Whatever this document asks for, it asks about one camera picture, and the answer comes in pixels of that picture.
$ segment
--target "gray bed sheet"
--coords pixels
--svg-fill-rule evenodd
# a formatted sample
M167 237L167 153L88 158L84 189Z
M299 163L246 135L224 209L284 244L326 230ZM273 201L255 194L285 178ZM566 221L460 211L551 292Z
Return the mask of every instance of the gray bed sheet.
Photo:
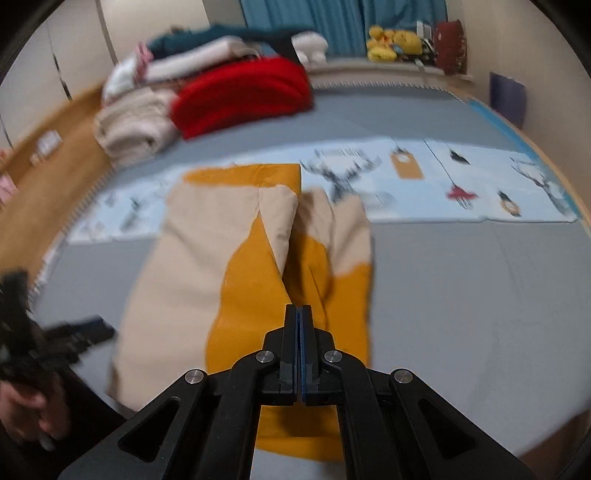
M516 147L444 92L317 92L316 108L180 142L113 184L248 150L390 135ZM591 244L580 223L374 225L372 367L406 367L510 451L535 446L591 399ZM36 305L45 325L100 314L119 326L154 241L67 246ZM113 345L78 373L104 395ZM340 479L339 463L256 451L255 479Z

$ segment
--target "light blue cloth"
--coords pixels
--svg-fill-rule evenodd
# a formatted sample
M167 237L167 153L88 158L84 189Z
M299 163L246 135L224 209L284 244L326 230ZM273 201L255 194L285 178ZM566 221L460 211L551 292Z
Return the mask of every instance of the light blue cloth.
M241 0L251 28L309 26L326 38L330 56L364 56L365 28L358 0Z
M445 0L359 0L365 34L372 25L394 30L417 30L417 20L435 30L447 21Z

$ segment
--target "beige fabric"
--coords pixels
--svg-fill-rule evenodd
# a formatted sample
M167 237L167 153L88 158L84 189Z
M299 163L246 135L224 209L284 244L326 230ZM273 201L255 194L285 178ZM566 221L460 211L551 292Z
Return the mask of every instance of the beige fabric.
M296 194L282 185L175 188L161 238L126 308L113 360L113 398L139 410L187 370L205 369L207 337L229 260L259 210L276 258L284 258L288 246L280 219L293 218L296 206Z
M323 189L303 192L293 228L327 248L334 275L371 261L370 223L357 196L347 195L332 204Z
M143 81L154 83L183 78L248 55L258 55L258 51L247 47L242 39L227 35L187 52L153 61L148 64Z
M168 117L174 92L150 88L130 93L101 110L95 138L118 166L129 166L165 149L178 138Z
M330 244L330 264L334 275L345 275L359 264L371 262L371 229L363 202L347 195L334 205L335 222Z
M334 215L323 189L302 192L295 214L294 229L312 237L326 248L330 246Z
M259 210L262 224L265 226L269 244L273 250L275 263L277 263L280 274L283 275L287 252L290 247L291 226L294 223L296 207L294 205L294 194L289 187L277 185L274 188L279 191L284 190L284 194L261 196Z

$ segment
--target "cabinet door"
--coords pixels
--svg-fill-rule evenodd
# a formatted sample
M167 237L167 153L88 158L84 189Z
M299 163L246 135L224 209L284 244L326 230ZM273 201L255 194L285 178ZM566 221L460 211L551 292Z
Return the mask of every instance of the cabinet door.
M67 102L44 23L19 53L0 86L0 114L14 145Z
M49 17L47 26L61 78L73 97L106 80L113 61L96 0L66 0Z
M157 37L172 25L209 26L202 0L100 0L119 61L140 41Z

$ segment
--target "pink cloth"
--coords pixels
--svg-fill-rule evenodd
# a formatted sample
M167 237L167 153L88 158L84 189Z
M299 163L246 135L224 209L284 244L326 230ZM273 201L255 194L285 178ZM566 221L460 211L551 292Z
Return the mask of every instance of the pink cloth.
M135 48L135 55L137 56L137 69L135 71L135 83L141 83L144 80L148 65L154 59L154 55L148 49L144 42L139 42Z
M8 173L0 177L0 203L6 205L17 191L17 187Z
M0 148L0 165L11 155L12 148Z

